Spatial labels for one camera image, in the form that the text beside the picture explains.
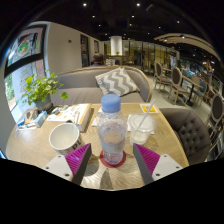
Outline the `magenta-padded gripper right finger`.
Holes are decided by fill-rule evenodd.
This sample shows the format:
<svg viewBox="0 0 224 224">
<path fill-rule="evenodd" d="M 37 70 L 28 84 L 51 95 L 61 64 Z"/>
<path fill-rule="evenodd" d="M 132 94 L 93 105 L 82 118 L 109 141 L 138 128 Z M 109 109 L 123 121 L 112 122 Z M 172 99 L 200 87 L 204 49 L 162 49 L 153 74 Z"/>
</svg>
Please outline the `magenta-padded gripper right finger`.
<svg viewBox="0 0 224 224">
<path fill-rule="evenodd" d="M 182 169 L 168 154 L 159 155 L 138 144 L 133 144 L 133 154 L 145 185 Z"/>
</svg>

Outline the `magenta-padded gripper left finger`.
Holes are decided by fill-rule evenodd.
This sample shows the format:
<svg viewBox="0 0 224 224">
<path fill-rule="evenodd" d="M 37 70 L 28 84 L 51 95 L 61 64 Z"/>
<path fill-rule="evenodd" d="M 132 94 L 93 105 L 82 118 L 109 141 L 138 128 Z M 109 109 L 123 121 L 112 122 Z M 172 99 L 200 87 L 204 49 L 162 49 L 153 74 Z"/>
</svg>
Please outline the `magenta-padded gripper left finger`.
<svg viewBox="0 0 224 224">
<path fill-rule="evenodd" d="M 43 169 L 80 185 L 91 154 L 91 144 L 86 144 L 65 156 L 57 155 Z"/>
</svg>

